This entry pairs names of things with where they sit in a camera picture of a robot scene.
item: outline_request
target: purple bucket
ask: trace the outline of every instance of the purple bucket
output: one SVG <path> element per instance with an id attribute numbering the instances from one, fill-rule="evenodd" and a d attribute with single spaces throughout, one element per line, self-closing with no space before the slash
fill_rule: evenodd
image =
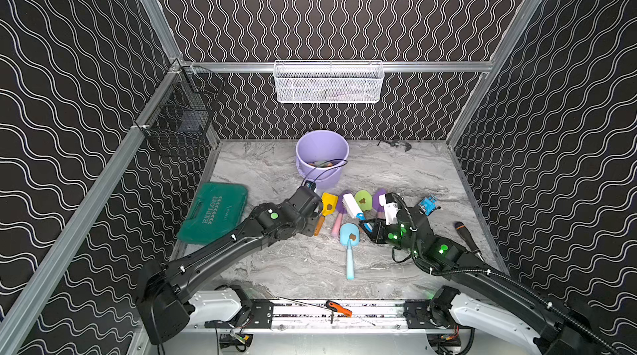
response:
<path id="1" fill-rule="evenodd" d="M 338 184 L 343 173 L 342 167 L 333 167 L 342 166 L 345 162 L 339 161 L 332 167 L 317 168 L 309 163 L 333 159 L 347 160 L 349 154 L 350 146 L 342 136 L 326 129 L 311 131 L 296 143 L 296 168 L 302 177 L 307 176 L 307 180 L 314 181 L 317 189 L 331 188 Z"/>

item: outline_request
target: yellow garden trowel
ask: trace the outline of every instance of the yellow garden trowel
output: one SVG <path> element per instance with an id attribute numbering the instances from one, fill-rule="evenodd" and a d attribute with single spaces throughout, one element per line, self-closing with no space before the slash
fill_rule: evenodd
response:
<path id="1" fill-rule="evenodd" d="M 336 204 L 338 203 L 338 196 L 334 196 L 330 193 L 323 193 L 321 197 L 323 200 L 323 215 L 320 216 L 317 228 L 314 230 L 314 236 L 318 236 L 323 223 L 325 222 L 325 216 L 329 216 L 336 210 Z"/>

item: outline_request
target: green toolbox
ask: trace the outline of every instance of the green toolbox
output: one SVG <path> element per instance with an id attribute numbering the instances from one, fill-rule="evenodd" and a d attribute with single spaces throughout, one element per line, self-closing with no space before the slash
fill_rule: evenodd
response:
<path id="1" fill-rule="evenodd" d="M 177 238 L 190 244 L 214 242 L 235 229 L 247 198 L 248 189 L 240 184 L 203 184 Z"/>

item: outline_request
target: orange wooden handle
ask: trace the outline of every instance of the orange wooden handle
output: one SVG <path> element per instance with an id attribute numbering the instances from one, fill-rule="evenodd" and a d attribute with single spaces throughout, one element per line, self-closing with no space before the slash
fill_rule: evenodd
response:
<path id="1" fill-rule="evenodd" d="M 339 303 L 328 300 L 325 303 L 325 306 L 334 312 L 345 315 L 348 318 L 352 317 L 352 311 L 348 310 L 347 308 L 343 308 Z"/>
<path id="2" fill-rule="evenodd" d="M 318 223 L 317 223 L 317 228 L 314 230 L 314 236 L 318 236 L 321 227 L 323 226 L 323 223 L 325 222 L 325 216 L 320 216 Z"/>

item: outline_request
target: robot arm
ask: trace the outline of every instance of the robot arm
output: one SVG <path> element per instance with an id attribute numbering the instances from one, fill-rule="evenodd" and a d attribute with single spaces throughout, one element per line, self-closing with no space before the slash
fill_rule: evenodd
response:
<path id="1" fill-rule="evenodd" d="M 305 186 L 299 187 L 281 204 L 255 207 L 232 232 L 190 255 L 168 264 L 155 260 L 146 263 L 139 272 L 135 305 L 150 342 L 165 342 L 189 324 L 195 306 L 188 301 L 211 277 L 241 258 L 296 233 L 312 236 L 319 205 L 319 195 Z"/>
<path id="2" fill-rule="evenodd" d="M 381 223 L 384 222 L 382 220 L 374 223 L 371 232 L 365 230 L 372 241 L 391 244 L 399 249 L 410 249 L 414 264 L 423 272 L 470 287 L 506 310 L 496 312 L 495 308 L 488 308 L 491 312 L 488 319 L 490 323 L 487 323 L 487 319 L 481 320 L 478 316 L 480 314 L 475 312 L 475 308 L 479 308 L 477 312 L 480 309 L 487 310 L 484 304 L 470 308 L 468 305 L 471 302 L 462 299 L 460 296 L 463 295 L 458 291 L 450 295 L 451 288 L 443 287 L 431 301 L 424 318 L 431 318 L 440 326 L 449 326 L 453 320 L 456 324 L 467 323 L 468 326 L 481 330 L 489 327 L 488 332 L 492 335 L 518 344 L 525 343 L 523 347 L 530 346 L 530 353 L 583 355 L 598 354 L 601 349 L 618 353 L 593 332 L 586 314 L 590 308 L 576 310 L 574 307 L 567 307 L 557 298 L 538 295 L 529 287 L 484 263 L 464 246 L 434 234 L 428 218 L 417 208 L 407 207 L 400 196 L 386 196 L 394 197 L 399 203 L 397 223 L 390 226 Z M 507 331 L 511 320 L 518 324 L 521 322 L 526 330 L 523 332 L 525 334 L 521 335 L 519 329 Z"/>

